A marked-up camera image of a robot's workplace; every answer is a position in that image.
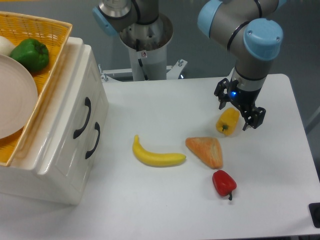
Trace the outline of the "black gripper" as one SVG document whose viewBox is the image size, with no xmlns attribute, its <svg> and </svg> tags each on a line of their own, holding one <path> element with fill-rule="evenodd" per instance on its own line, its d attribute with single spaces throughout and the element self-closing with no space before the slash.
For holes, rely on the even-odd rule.
<svg viewBox="0 0 320 240">
<path fill-rule="evenodd" d="M 219 110 L 231 102 L 238 110 L 245 123 L 243 131 L 247 128 L 258 128 L 264 121 L 266 110 L 256 106 L 256 100 L 266 78 L 250 80 L 240 75 L 233 75 L 230 79 L 223 78 L 217 83 L 214 95 L 218 97 Z"/>
</svg>

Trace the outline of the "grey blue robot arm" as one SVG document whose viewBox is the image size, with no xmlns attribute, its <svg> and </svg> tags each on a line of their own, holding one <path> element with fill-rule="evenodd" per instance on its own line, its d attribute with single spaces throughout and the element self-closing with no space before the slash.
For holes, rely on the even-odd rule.
<svg viewBox="0 0 320 240">
<path fill-rule="evenodd" d="M 283 40 L 282 28 L 267 16 L 283 4 L 282 0 L 210 0 L 197 17 L 199 30 L 237 58 L 231 78 L 221 80 L 214 95 L 221 108 L 231 103 L 240 111 L 245 128 L 259 127 L 266 114 L 256 99 Z M 173 25 L 160 13 L 158 1 L 102 0 L 92 13 L 107 35 L 119 35 L 127 47 L 135 81 L 167 78 Z"/>
</svg>

